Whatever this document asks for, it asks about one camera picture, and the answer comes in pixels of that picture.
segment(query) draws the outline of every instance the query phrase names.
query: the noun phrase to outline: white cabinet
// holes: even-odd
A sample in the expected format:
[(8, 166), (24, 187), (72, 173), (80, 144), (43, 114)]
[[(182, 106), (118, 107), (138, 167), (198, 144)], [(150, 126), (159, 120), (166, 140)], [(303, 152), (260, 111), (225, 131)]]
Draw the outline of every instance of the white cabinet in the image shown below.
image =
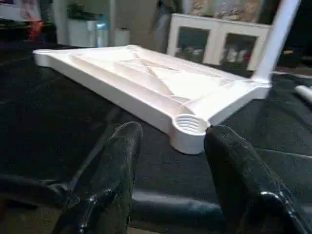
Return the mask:
[(247, 69), (254, 71), (270, 28), (264, 24), (173, 14), (167, 54), (179, 57), (183, 50), (186, 57), (193, 53), (193, 59), (187, 60), (214, 65), (225, 60), (246, 62)]

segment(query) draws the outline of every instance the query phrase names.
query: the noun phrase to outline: blurry background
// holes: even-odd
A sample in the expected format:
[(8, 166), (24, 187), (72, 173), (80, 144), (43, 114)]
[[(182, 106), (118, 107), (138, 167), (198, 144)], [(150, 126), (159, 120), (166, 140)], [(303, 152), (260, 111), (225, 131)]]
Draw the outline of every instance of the blurry background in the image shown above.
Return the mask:
[[(170, 14), (271, 24), (280, 0), (0, 0), (0, 43), (138, 44), (166, 52)], [(312, 63), (312, 1), (302, 0), (279, 66)]]

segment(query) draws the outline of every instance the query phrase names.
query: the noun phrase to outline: red object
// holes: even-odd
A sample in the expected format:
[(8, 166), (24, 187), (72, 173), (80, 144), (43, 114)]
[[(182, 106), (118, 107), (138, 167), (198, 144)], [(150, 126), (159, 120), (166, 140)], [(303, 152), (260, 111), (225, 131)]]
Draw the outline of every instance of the red object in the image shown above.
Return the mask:
[(31, 31), (29, 34), (29, 39), (31, 41), (35, 41), (36, 38), (40, 35), (42, 27), (43, 27), (42, 21), (33, 21), (30, 23)]

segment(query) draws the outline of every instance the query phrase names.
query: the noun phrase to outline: floor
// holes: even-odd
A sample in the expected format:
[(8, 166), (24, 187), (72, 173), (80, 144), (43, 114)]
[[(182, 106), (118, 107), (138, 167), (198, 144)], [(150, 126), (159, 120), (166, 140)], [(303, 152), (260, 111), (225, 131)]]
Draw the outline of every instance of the floor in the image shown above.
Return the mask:
[[(37, 208), (10, 208), (4, 221), (0, 224), (0, 233), (5, 234), (49, 234), (58, 219), (59, 210)], [(130, 228), (128, 234), (154, 234)]]

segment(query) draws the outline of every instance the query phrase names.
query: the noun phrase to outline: white shelf unit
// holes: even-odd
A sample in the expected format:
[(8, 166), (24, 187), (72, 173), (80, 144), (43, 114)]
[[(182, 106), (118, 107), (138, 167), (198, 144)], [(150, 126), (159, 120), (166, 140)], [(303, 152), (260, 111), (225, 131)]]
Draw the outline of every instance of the white shelf unit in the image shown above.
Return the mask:
[(265, 24), (229, 21), (184, 14), (173, 14), (167, 54), (175, 56), (181, 27), (202, 29), (209, 31), (205, 47), (203, 63), (220, 65), (220, 57), (225, 48), (228, 34), (256, 37), (253, 52), (248, 64), (248, 70), (256, 70), (259, 64), (263, 47), (271, 26)]

